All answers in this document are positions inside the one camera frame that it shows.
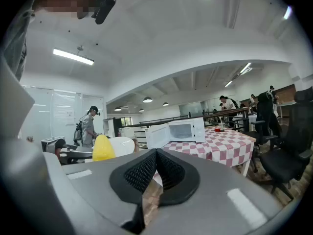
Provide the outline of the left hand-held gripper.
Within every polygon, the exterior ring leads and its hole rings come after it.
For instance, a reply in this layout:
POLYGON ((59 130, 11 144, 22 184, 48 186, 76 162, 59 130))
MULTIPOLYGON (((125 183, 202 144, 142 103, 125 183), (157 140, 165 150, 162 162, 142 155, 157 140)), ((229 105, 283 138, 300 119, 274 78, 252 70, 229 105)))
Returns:
POLYGON ((41 140, 43 152, 57 156, 61 165, 84 163, 92 159, 92 148, 68 144, 64 137, 54 136, 41 140))

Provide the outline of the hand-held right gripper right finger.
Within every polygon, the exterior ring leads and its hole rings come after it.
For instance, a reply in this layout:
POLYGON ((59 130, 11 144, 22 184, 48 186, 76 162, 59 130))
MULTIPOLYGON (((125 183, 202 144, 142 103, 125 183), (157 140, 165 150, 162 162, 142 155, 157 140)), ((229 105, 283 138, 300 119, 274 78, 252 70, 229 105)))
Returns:
POLYGON ((184 203, 160 207, 146 235, 271 235, 286 218, 265 189, 218 162, 170 151, 193 165, 200 184, 184 203))

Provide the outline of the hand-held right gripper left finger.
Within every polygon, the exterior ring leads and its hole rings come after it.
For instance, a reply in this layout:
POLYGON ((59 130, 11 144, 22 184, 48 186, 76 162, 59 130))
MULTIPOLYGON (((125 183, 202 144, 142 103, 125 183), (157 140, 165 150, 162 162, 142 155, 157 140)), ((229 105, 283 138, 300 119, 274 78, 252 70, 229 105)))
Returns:
POLYGON ((155 235, 144 222, 142 191, 153 172, 156 152, 61 166, 45 154, 52 197, 45 200, 45 231, 51 235, 155 235))

